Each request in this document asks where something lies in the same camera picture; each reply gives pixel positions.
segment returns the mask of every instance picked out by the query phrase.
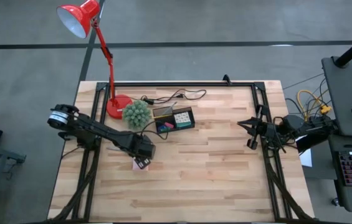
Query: lamp shade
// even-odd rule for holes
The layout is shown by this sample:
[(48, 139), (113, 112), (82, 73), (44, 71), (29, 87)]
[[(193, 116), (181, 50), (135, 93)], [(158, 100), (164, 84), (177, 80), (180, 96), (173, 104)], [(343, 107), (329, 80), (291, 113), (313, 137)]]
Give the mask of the lamp shade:
[(91, 20), (100, 12), (96, 0), (87, 0), (81, 6), (63, 5), (57, 8), (59, 19), (76, 36), (86, 38)]

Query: green spiky ball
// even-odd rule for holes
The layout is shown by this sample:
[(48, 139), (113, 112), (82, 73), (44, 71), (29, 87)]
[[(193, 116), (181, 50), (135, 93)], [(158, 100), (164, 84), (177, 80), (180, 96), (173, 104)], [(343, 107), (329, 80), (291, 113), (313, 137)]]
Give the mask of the green spiky ball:
[(136, 100), (132, 105), (127, 105), (123, 109), (123, 120), (128, 123), (128, 127), (134, 130), (143, 129), (151, 119), (151, 111), (147, 108), (148, 104)]

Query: small box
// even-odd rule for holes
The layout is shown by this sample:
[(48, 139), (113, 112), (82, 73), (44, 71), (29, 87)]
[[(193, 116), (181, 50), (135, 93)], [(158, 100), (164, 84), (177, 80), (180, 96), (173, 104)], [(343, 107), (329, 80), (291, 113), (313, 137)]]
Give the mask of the small box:
[(168, 109), (169, 106), (154, 109), (152, 111), (154, 120), (161, 121), (161, 123), (157, 122), (155, 124), (156, 132), (158, 134), (171, 131), (179, 131), (187, 128), (195, 128), (195, 119), (193, 109), (191, 107), (170, 110), (168, 113), (163, 114), (163, 112), (168, 111)]

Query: red desk lamp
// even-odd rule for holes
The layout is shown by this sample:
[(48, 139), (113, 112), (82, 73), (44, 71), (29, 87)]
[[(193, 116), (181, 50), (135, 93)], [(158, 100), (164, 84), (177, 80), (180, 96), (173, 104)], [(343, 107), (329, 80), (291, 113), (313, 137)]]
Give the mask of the red desk lamp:
[(107, 112), (112, 118), (121, 119), (123, 108), (132, 104), (132, 102), (126, 95), (118, 95), (115, 97), (115, 88), (113, 86), (113, 55), (108, 50), (98, 26), (97, 15), (99, 12), (100, 5), (96, 0), (87, 0), (81, 6), (63, 5), (57, 8), (59, 19), (76, 36), (84, 39), (90, 32), (90, 26), (95, 29), (95, 32), (100, 39), (102, 52), (109, 64), (111, 98), (107, 103)]

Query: black box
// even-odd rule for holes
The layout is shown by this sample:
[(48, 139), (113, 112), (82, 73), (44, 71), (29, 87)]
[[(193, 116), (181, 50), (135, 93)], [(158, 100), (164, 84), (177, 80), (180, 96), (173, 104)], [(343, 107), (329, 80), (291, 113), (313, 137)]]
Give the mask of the black box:
[[(176, 110), (172, 110), (170, 109), (170, 107), (164, 107), (164, 108), (158, 108), (158, 109), (154, 109), (152, 110), (153, 113), (153, 118), (155, 121), (161, 121), (162, 123), (155, 123), (156, 125), (156, 132), (158, 134), (161, 133), (167, 133), (167, 132), (171, 132), (171, 131), (179, 131), (179, 130), (183, 130), (183, 129), (188, 129), (188, 128), (195, 128), (195, 119), (194, 119), (194, 114), (193, 114), (193, 109), (191, 107), (187, 107), (187, 108), (180, 108), (180, 109), (176, 109)], [(183, 112), (188, 112), (188, 116), (189, 119), (191, 120), (191, 124), (188, 126), (183, 126), (183, 127), (177, 127), (176, 125), (176, 120), (174, 118), (175, 114), (179, 114), (179, 113), (183, 113)], [(159, 127), (164, 125), (164, 123), (169, 123), (172, 124), (174, 126), (174, 128), (169, 129), (167, 131), (160, 131)]]

